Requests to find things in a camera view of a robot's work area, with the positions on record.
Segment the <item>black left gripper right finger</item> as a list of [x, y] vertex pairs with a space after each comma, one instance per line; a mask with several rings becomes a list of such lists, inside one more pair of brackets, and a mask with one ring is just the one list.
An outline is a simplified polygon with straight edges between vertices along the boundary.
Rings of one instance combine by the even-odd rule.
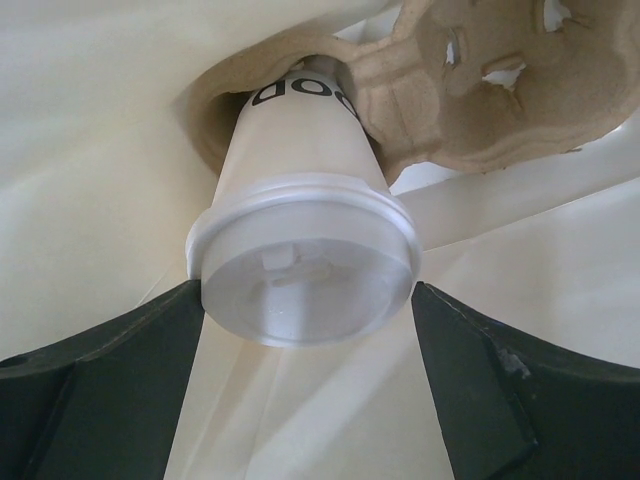
[[534, 337], [423, 282], [411, 305], [455, 478], [638, 478], [638, 369]]

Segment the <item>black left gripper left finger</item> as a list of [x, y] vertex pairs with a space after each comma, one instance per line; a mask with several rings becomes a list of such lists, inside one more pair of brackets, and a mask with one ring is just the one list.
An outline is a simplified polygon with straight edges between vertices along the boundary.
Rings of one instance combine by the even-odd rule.
[[199, 281], [1, 362], [4, 479], [161, 479], [198, 347]]

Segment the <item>brown paper bag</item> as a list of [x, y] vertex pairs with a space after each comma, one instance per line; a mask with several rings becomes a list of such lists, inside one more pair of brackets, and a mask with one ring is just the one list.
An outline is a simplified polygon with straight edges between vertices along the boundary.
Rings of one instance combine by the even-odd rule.
[[[1, 354], [117, 317], [185, 280], [216, 179], [184, 97], [215, 62], [289, 27], [388, 33], [390, 1], [5, 1], [1, 5]], [[418, 164], [392, 192], [421, 277], [501, 322], [639, 363], [639, 119], [487, 174]], [[448, 479], [413, 318], [278, 349], [207, 321], [170, 479]]]

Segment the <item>white plastic cup lid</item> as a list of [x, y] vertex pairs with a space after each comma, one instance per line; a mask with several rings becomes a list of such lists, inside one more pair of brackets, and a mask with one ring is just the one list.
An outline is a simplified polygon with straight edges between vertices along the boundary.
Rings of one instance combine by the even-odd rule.
[[338, 174], [275, 177], [216, 199], [187, 237], [187, 271], [221, 327], [274, 347], [373, 332], [406, 303], [422, 247], [401, 202]]

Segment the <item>single brown pulp carrier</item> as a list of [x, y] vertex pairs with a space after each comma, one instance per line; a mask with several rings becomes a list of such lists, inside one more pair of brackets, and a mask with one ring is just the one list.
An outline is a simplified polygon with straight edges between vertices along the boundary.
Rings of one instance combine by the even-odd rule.
[[220, 172], [247, 94], [327, 57], [388, 181], [425, 161], [481, 173], [561, 154], [639, 106], [638, 3], [567, 9], [554, 31], [540, 1], [406, 1], [388, 35], [361, 44], [292, 28], [205, 71], [187, 131]]

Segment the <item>white paper coffee cup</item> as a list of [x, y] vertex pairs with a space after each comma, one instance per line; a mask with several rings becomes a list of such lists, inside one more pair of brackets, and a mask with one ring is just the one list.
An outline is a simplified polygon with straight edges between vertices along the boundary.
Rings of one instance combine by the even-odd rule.
[[291, 71], [254, 91], [242, 108], [212, 204], [256, 185], [320, 174], [389, 194], [346, 94], [326, 75]]

